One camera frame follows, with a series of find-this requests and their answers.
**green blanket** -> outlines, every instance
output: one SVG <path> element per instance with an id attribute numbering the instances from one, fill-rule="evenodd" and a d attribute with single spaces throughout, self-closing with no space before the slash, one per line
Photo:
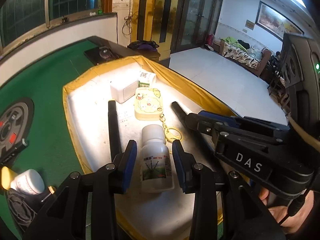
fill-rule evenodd
<path id="1" fill-rule="evenodd" d="M 236 48 L 242 49 L 244 52 L 248 52 L 235 38 L 226 37 L 222 40 Z"/>

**white medicine bottle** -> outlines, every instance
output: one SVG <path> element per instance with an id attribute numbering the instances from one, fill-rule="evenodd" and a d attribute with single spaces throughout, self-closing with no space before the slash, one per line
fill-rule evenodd
<path id="1" fill-rule="evenodd" d="M 141 190 L 157 193 L 174 188 L 169 149 L 164 130 L 150 124 L 142 129 Z"/>

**white cylindrical container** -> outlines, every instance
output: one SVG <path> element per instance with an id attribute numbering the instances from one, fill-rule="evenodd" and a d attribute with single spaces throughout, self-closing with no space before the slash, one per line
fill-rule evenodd
<path id="1" fill-rule="evenodd" d="M 44 182 L 35 170 L 27 170 L 16 176 L 10 187 L 29 195 L 37 195 L 44 191 Z"/>
<path id="2" fill-rule="evenodd" d="M 138 87 L 154 87 L 157 76 L 152 72 L 148 72 L 144 69 L 140 71 L 138 78 Z"/>
<path id="3" fill-rule="evenodd" d="M 169 149 L 165 145 L 164 130 L 150 124 L 142 129 L 141 189 L 147 193 L 174 188 Z"/>

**framed painting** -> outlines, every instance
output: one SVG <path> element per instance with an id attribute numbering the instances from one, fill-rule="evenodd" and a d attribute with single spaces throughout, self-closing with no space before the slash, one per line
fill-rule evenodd
<path id="1" fill-rule="evenodd" d="M 283 41 L 284 33 L 304 34 L 286 16 L 260 1 L 256 24 Z"/>

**green felt tabletop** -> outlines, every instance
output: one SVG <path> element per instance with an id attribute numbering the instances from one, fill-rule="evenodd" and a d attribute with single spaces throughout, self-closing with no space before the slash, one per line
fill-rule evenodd
<path id="1" fill-rule="evenodd" d="M 94 47 L 96 45 L 90 41 L 82 41 L 54 52 L 23 70 L 0 89 L 0 113 L 22 97 L 31 98 L 35 105 L 27 137 L 29 146 L 19 154 L 12 167 L 16 173 L 35 169 L 46 186 L 56 187 L 71 172 L 82 173 L 68 132 L 62 87 L 93 66 L 83 52 Z M 0 195 L 0 216 L 21 239 L 3 195 Z M 88 233 L 87 239 L 90 239 L 90 230 Z M 218 226 L 218 236 L 222 236 L 222 223 Z"/>

